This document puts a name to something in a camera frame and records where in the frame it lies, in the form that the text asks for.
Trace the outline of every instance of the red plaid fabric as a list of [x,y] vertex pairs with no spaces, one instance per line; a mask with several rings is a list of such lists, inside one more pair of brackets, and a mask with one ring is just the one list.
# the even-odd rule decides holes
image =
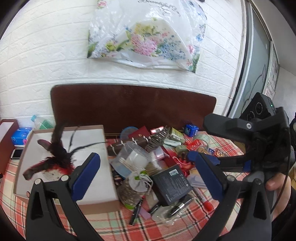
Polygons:
[[[243,154],[240,149],[235,146],[230,140],[219,137],[210,136],[206,133],[204,135],[209,138],[209,147],[212,149],[219,148],[229,156],[236,156]],[[11,160],[7,165],[6,173],[0,185],[0,205],[3,207],[6,215],[20,232],[25,237],[25,219],[27,212],[27,205],[12,193],[13,184],[15,180],[15,173],[18,167],[18,160]],[[244,174],[233,174],[238,180],[242,180]],[[200,189],[203,195],[209,200],[214,208],[217,207],[218,202],[213,200],[210,193],[206,189]],[[145,201],[143,208],[149,210],[149,206]],[[240,208],[240,202],[237,202],[234,207],[230,219],[223,229],[222,234],[227,233],[231,229],[237,213]],[[103,213],[95,215],[86,215],[86,218],[95,230],[106,241],[127,240],[127,241],[142,241],[142,240],[192,240],[197,233],[203,228],[213,212],[207,212],[203,205],[198,202],[192,202],[186,209],[185,214],[178,219],[174,225],[168,226],[163,223],[156,223],[152,219],[144,220],[139,218],[135,226],[129,226],[129,220],[132,211],[127,210],[123,205],[118,212]],[[65,215],[60,215],[61,221],[65,229],[74,233]]]

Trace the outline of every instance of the white ceiling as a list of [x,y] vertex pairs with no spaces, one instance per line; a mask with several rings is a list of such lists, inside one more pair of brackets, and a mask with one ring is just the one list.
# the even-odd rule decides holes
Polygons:
[[252,0],[274,42],[279,64],[296,75],[296,36],[280,11],[269,0]]

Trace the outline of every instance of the screw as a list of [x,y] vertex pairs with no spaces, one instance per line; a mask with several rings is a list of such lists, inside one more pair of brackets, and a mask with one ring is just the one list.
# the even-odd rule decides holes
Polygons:
[[258,185],[262,184],[262,181],[259,178],[255,178],[254,182]]
[[226,178],[228,181],[231,181],[231,182],[233,182],[235,180],[235,177],[232,175],[228,175]]
[[40,179],[40,178],[37,178],[37,179],[34,181],[34,183],[35,183],[36,185],[38,185],[39,183],[41,183],[41,179]]
[[68,175],[63,175],[63,176],[61,176],[61,180],[62,180],[63,182],[67,181],[68,179],[69,179],[69,176],[68,176]]

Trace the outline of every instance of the feather mask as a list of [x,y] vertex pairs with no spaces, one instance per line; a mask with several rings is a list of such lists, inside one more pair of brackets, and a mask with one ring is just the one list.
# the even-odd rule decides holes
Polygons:
[[81,149],[84,149],[86,147],[90,147],[92,145],[103,143],[103,142],[96,142],[96,143],[88,144],[85,146],[77,147],[72,151],[70,151],[70,148],[72,146],[73,136],[78,128],[79,127],[77,127],[73,132],[73,134],[71,135],[68,151],[66,151],[66,149],[63,147],[63,143],[61,140],[61,137],[64,131],[63,124],[56,125],[52,133],[51,143],[49,141],[42,140],[42,139],[38,140],[38,144],[41,145],[45,150],[49,151],[52,154],[52,156],[46,157],[45,160],[40,161],[39,163],[29,167],[23,173],[24,178],[26,180],[30,180],[35,173],[38,173],[41,171],[50,171],[53,169],[58,170],[60,173],[64,175],[70,175],[74,170],[72,156],[75,152]]

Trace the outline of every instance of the smartphone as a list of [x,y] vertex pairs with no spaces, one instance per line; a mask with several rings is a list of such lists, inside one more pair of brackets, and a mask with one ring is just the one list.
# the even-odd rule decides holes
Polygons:
[[12,159],[12,160],[20,159],[20,156],[21,156],[23,150],[24,150],[23,148],[22,149],[14,149],[11,154],[10,159]]

